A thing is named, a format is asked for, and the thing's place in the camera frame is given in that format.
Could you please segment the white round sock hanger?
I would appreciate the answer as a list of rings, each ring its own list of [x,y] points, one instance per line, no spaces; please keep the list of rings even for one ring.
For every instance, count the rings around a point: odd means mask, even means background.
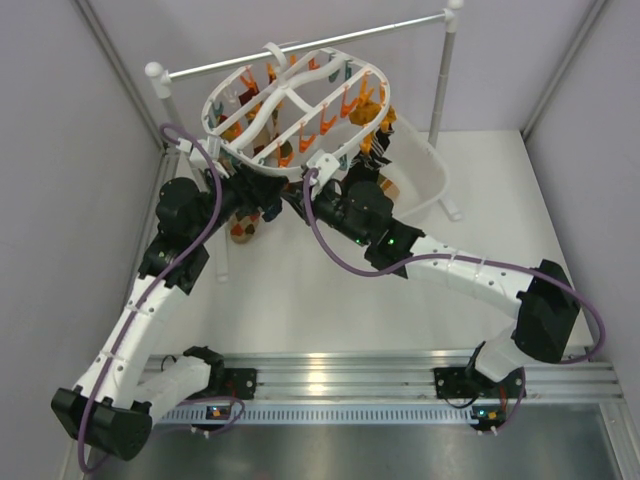
[[[359,102],[372,100],[382,109],[356,142],[386,116],[390,86],[376,66],[334,48],[285,56],[272,43],[266,47],[275,58],[238,68],[202,109],[204,131],[220,138],[232,164],[296,181],[312,168],[303,163],[321,137],[349,120]],[[320,164],[325,177],[338,167],[327,154]]]

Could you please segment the striped maroon green sock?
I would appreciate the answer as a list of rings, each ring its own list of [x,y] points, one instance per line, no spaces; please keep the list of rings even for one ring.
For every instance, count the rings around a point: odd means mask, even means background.
[[[377,185],[381,188],[384,195],[391,199],[393,202],[398,199],[400,195],[399,187],[382,173],[378,174]]]

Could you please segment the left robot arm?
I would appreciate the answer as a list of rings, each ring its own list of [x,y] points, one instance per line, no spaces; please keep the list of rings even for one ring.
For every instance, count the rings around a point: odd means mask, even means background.
[[[139,454],[153,426],[182,401],[214,397],[225,388],[224,358],[190,347],[155,378],[141,379],[170,317],[186,301],[209,259],[206,241],[237,212],[260,214],[281,207],[283,177],[241,167],[212,176],[202,191],[177,177],[160,189],[157,234],[144,253],[130,298],[92,365],[51,408],[80,448],[121,460]]]

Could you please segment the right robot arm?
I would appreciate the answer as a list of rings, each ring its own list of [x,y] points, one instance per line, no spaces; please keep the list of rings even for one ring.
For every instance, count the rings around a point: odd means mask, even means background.
[[[473,257],[395,219],[391,200],[373,183],[358,183],[342,195],[328,182],[314,194],[316,174],[307,173],[302,187],[307,222],[314,232],[318,222],[324,222],[364,247],[371,267],[360,270],[331,252],[335,263],[363,277],[393,274],[430,281],[513,320],[512,326],[474,350],[464,369],[473,393],[492,395],[512,372],[529,363],[562,363],[580,306],[559,264],[542,260],[536,268],[524,268]]]

